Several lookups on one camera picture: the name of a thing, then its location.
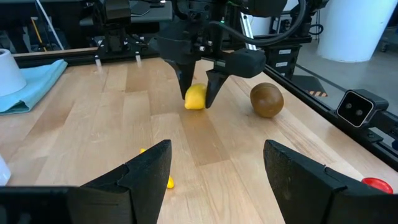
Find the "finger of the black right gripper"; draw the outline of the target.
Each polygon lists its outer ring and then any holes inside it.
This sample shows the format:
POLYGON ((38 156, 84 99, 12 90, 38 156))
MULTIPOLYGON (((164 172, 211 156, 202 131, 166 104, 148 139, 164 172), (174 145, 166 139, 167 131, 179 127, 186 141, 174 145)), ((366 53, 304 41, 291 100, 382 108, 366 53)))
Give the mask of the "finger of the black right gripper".
POLYGON ((229 74, 216 69, 208 70, 206 74, 208 84, 206 88, 205 108, 210 108, 224 82, 228 79, 229 74))
POLYGON ((169 65, 175 70, 182 99, 184 100, 187 90, 192 85, 196 61, 190 62, 188 64, 181 64, 170 60, 169 65))

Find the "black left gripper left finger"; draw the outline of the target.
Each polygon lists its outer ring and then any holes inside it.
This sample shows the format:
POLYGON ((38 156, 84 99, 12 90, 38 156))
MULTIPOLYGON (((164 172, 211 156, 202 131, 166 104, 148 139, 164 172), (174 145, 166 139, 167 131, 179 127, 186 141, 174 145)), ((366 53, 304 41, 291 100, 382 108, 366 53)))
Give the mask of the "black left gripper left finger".
POLYGON ((156 223, 172 160, 165 139, 68 194, 72 223, 156 223))

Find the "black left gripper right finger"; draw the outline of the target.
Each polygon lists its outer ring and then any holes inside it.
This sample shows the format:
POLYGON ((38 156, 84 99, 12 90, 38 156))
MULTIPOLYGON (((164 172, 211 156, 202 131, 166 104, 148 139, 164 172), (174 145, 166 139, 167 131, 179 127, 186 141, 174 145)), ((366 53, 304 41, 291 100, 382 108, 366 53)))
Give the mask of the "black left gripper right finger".
POLYGON ((344 175, 274 140, 268 181, 286 223, 397 223, 397 195, 344 175))

